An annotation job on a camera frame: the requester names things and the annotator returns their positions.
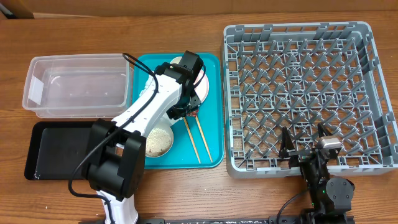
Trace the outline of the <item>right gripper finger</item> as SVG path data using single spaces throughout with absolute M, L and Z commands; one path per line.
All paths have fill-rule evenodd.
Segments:
M 318 123 L 317 124 L 318 128 L 318 135 L 320 138 L 325 137 L 325 136 L 332 136 L 333 134 L 325 127 L 323 123 Z
M 288 150 L 294 150 L 294 149 L 295 149 L 295 147 L 293 145 L 292 138 L 290 137 L 289 130 L 286 127 L 283 127 L 280 151 L 288 151 Z

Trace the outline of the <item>white napkin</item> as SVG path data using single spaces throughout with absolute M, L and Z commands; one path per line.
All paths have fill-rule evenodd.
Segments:
M 142 96 L 148 88 L 155 87 L 155 81 L 153 76 L 148 76 L 148 79 L 145 83 L 144 89 L 140 92 L 139 96 Z

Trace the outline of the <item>red sauce packet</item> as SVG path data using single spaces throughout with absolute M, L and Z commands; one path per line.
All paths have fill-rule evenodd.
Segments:
M 198 110 L 199 110 L 199 107 L 189 109 L 189 110 L 187 110 L 185 116 L 186 116 L 186 117 L 197 117 L 197 115 L 198 115 Z

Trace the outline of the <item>wooden chopstick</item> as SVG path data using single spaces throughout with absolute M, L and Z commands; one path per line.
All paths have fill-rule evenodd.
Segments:
M 205 137 L 205 135 L 204 135 L 203 129 L 202 129 L 202 127 L 201 127 L 201 124 L 200 124 L 200 121 L 199 121 L 197 115 L 195 116 L 195 120 L 196 120 L 196 122 L 197 122 L 197 126 L 198 126 L 198 128 L 199 128 L 199 132 L 200 132 L 200 134 L 201 134 L 201 138 L 202 138 L 203 143 L 204 143 L 204 145 L 205 145 L 205 149 L 206 149 L 206 151 L 207 151 L 208 157 L 209 157 L 210 161 L 213 162 L 213 158 L 212 158 L 212 156 L 211 156 L 211 152 L 210 152 L 210 149 L 209 149 L 209 147 L 208 147 L 208 144 L 207 144 L 207 141 L 206 141 L 206 137 Z
M 188 122 L 187 122 L 186 117 L 183 117 L 183 121 L 184 121 L 184 123 L 185 123 L 185 127 L 186 127 L 186 129 L 187 129 L 187 133 L 188 133 L 188 136 L 189 136 L 189 138 L 190 138 L 190 141 L 191 141 L 193 150 L 195 151 L 195 155 L 196 155 L 196 157 L 197 157 L 198 163 L 201 164 L 201 159 L 200 159 L 200 156 L 199 156 L 199 154 L 198 154 L 197 147 L 196 147 L 195 142 L 194 142 L 194 140 L 193 140 L 192 132 L 191 132 L 191 130 L 190 130 L 190 127 L 189 127 L 189 125 L 188 125 Z

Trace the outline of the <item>grey bowl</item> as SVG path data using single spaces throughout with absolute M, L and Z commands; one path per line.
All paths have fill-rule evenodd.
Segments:
M 172 147 L 174 134 L 165 121 L 160 121 L 149 133 L 146 141 L 146 156 L 160 157 L 166 154 Z

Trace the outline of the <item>rice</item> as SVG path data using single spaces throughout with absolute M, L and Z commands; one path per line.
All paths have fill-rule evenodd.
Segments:
M 160 128 L 153 129 L 147 137 L 146 156 L 159 157 L 165 154 L 172 146 L 170 134 Z

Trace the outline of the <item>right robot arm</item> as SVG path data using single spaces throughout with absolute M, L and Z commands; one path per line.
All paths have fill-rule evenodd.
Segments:
M 286 127 L 282 128 L 282 142 L 279 157 L 289 159 L 289 167 L 298 167 L 307 189 L 293 196 L 278 211 L 276 223 L 354 223 L 354 218 L 346 215 L 351 210 L 355 186 L 342 177 L 332 177 L 327 163 L 337 159 L 341 151 L 341 141 L 319 123 L 319 140 L 311 150 L 298 151 Z M 297 217 L 282 217 L 282 212 L 291 202 L 308 193 L 311 208 L 305 208 Z

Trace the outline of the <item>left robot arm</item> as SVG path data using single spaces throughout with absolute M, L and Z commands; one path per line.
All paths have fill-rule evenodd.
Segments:
M 198 111 L 202 100 L 195 89 L 206 73 L 203 60 L 190 51 L 178 63 L 164 62 L 154 70 L 130 54 L 123 57 L 152 80 L 125 112 L 93 123 L 86 156 L 73 171 L 101 199 L 105 223 L 138 221 L 133 195 L 144 174 L 147 137 L 163 117 L 176 121 Z

